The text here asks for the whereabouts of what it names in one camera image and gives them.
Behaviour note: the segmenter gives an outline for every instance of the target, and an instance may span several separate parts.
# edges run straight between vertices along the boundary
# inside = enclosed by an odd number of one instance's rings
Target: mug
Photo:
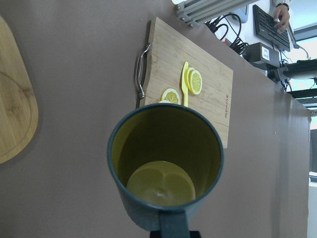
[[[151,104],[126,115],[114,128],[107,161],[124,208],[135,224],[160,231],[162,238],[189,238],[188,221],[214,188],[223,167],[223,146],[212,124],[193,109]],[[195,199],[162,206],[142,200],[127,188],[142,165],[167,161],[182,168],[195,188]]]

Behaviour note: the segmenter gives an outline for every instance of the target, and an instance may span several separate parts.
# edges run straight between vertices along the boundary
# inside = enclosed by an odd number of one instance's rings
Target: black keyboard
[[[272,16],[259,8],[259,6],[253,5],[253,17],[257,35],[277,45],[281,51],[290,51],[287,30],[282,34],[278,34],[277,29],[274,27],[275,23]]]

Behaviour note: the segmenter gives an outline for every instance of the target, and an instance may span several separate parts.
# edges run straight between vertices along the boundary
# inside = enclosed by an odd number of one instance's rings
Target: hand
[[[278,19],[280,22],[278,22],[274,27],[278,28],[277,32],[281,34],[283,31],[285,31],[288,27],[289,24],[289,13],[287,6],[285,5],[280,5],[275,9],[274,13],[274,21],[277,21]]]

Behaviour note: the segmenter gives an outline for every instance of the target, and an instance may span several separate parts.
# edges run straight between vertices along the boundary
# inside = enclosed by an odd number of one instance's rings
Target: wooden cutting board
[[[149,42],[152,48],[143,85],[146,96],[140,106],[157,103],[167,88],[182,95],[181,71],[187,61],[203,79],[199,95],[188,93],[188,107],[211,122],[227,148],[233,71],[159,18],[151,22]]]
[[[32,139],[38,106],[12,32],[0,17],[0,164]]]

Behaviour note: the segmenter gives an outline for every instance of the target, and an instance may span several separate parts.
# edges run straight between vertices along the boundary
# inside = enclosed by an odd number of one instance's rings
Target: mug rim
[[[114,137],[116,136],[116,133],[118,132],[118,130],[121,128],[121,126],[127,121],[129,120],[131,117],[133,117],[134,115],[148,109],[148,108],[161,108],[161,107],[171,107],[171,108],[178,108],[178,109],[182,109],[182,110],[186,110],[192,114],[195,114],[196,116],[198,116],[203,122],[205,122],[207,124],[207,126],[213,131],[217,141],[218,141],[218,145],[219,145],[219,149],[220,149],[220,167],[217,173],[217,176],[214,180],[214,182],[212,183],[212,185],[198,198],[195,198],[194,200],[184,203],[182,205],[176,205],[176,206],[161,206],[161,205],[155,205],[152,203],[148,203],[140,198],[138,198],[137,196],[135,196],[134,194],[132,194],[129,190],[127,190],[127,188],[121,183],[121,181],[119,180],[117,174],[114,171],[113,165],[112,165],[112,161],[111,161],[111,148],[113,145],[113,141],[114,141]],[[183,105],[178,105],[178,104],[172,104],[172,103],[156,103],[156,104],[149,104],[146,106],[142,106],[139,107],[131,112],[129,112],[125,117],[123,117],[118,124],[115,126],[115,128],[113,129],[111,136],[108,140],[108,145],[107,145],[107,162],[108,162],[108,167],[110,170],[110,173],[115,181],[115,183],[117,184],[117,186],[120,188],[121,191],[123,191],[124,193],[126,193],[126,195],[128,195],[130,198],[132,198],[135,202],[141,203],[144,206],[147,207],[151,207],[157,210],[161,210],[161,211],[171,211],[171,212],[175,212],[175,211],[184,211],[186,210],[186,208],[188,206],[194,205],[195,203],[197,203],[198,201],[204,199],[210,192],[211,190],[215,187],[215,185],[218,183],[221,173],[222,173],[222,169],[223,169],[223,164],[224,164],[224,151],[223,151],[223,145],[221,142],[221,139],[218,135],[218,132],[216,131],[216,129],[214,128],[214,126],[199,112],[185,107]]]

